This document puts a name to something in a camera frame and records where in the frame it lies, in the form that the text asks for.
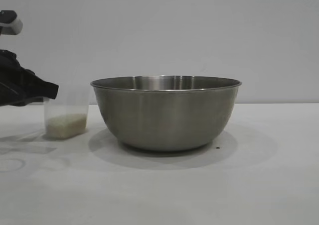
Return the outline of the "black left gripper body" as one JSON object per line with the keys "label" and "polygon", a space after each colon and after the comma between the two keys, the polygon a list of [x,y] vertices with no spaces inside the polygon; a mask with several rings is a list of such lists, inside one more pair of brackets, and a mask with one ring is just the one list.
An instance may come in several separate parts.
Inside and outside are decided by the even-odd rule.
{"label": "black left gripper body", "polygon": [[32,70],[23,68],[15,53],[0,51],[0,105],[23,107],[42,103],[43,97],[33,95],[40,79]]}

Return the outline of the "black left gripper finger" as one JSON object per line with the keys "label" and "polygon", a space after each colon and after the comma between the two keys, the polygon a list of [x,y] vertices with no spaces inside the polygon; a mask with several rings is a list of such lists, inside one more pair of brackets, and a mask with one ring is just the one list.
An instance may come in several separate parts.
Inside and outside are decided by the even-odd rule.
{"label": "black left gripper finger", "polygon": [[59,86],[40,79],[31,70],[23,72],[24,99],[49,98],[56,99]]}

